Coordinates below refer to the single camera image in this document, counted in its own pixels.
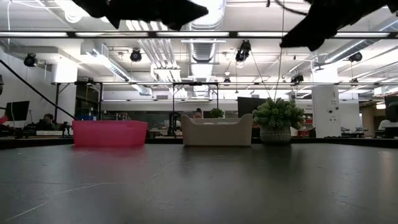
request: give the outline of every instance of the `dark gray table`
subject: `dark gray table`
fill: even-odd
[[[333,144],[0,151],[0,223],[397,223],[398,151]]]

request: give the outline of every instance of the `white column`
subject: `white column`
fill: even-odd
[[[53,82],[65,83],[65,82],[75,82],[77,81],[77,64],[71,62],[69,59],[59,60],[57,64],[52,67],[53,72]],[[76,86],[69,85],[58,96],[58,105],[62,109],[66,110],[68,113],[75,115],[75,102],[76,102]],[[73,121],[69,115],[58,110],[57,112],[57,122],[69,122]]]
[[[323,70],[313,71],[314,82],[338,82],[337,69],[325,66]],[[341,136],[339,92],[337,85],[312,87],[313,125],[317,138]]]

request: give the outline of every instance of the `pink basket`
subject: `pink basket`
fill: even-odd
[[[145,144],[148,123],[141,121],[73,121],[75,146],[129,147]]]

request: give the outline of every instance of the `gray pot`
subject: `gray pot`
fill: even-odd
[[[290,128],[271,129],[260,126],[260,137],[264,143],[287,144],[290,142]]]

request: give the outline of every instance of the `green plant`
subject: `green plant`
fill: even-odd
[[[298,108],[294,100],[284,101],[281,98],[275,101],[268,98],[253,111],[253,115],[254,123],[271,129],[288,127],[300,129],[300,122],[304,121],[304,110]]]
[[[211,118],[223,118],[224,111],[218,108],[213,108],[210,111]]]

